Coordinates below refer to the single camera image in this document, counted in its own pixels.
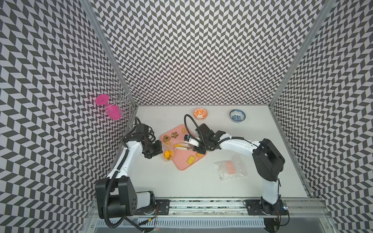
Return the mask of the clear resealable bag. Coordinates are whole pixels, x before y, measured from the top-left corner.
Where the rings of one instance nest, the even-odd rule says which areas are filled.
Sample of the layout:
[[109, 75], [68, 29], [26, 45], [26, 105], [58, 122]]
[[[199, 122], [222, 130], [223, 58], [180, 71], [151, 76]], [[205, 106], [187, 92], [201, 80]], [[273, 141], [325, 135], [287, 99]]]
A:
[[162, 144], [162, 151], [163, 151], [163, 159], [165, 161], [172, 161], [173, 160], [173, 158], [175, 156], [175, 152], [172, 149], [169, 141]]

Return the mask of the yellow cookies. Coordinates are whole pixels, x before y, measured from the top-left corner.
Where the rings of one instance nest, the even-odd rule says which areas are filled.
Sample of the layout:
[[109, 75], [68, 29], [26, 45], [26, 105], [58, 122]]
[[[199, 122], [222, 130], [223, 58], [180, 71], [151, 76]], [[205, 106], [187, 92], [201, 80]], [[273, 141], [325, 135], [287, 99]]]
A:
[[163, 157], [165, 160], [167, 161], [170, 161], [173, 159], [174, 157], [174, 152], [172, 150], [166, 150], [164, 153], [163, 153]]

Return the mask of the yellow rectangular biscuit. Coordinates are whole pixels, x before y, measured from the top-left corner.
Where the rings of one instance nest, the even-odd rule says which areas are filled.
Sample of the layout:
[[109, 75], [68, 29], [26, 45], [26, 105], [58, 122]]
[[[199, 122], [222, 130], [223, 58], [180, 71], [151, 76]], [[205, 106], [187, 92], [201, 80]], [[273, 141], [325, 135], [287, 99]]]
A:
[[189, 165], [192, 165], [192, 164], [194, 163], [195, 159], [196, 159], [196, 157], [193, 156], [193, 155], [191, 155], [191, 156], [187, 159], [187, 163], [188, 163]]

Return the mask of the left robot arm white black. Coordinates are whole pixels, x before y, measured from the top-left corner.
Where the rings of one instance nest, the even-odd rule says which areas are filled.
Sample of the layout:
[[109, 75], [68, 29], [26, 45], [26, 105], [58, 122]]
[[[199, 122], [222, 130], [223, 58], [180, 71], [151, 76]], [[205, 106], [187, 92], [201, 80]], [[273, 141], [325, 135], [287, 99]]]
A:
[[155, 195], [152, 191], [136, 192], [129, 177], [131, 163], [141, 155], [147, 159], [162, 154], [162, 143], [157, 140], [153, 129], [143, 124], [138, 117], [134, 127], [121, 139], [122, 151], [118, 154], [112, 170], [96, 182], [95, 192], [99, 217], [109, 228], [117, 228], [123, 221], [143, 233], [148, 232], [138, 223], [129, 219], [137, 211], [145, 214], [158, 212]]

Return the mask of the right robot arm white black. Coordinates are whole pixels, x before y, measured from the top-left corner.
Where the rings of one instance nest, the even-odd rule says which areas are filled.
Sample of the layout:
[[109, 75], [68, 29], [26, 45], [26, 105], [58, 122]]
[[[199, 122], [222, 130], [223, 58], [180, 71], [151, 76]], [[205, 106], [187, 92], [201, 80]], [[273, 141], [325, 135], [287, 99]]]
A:
[[206, 124], [197, 125], [189, 114], [184, 115], [184, 125], [187, 131], [184, 141], [199, 154], [230, 150], [252, 157], [257, 173], [263, 179], [261, 211], [265, 215], [276, 211], [281, 201], [279, 175], [284, 169], [285, 158], [269, 139], [250, 141], [224, 131], [213, 132]]

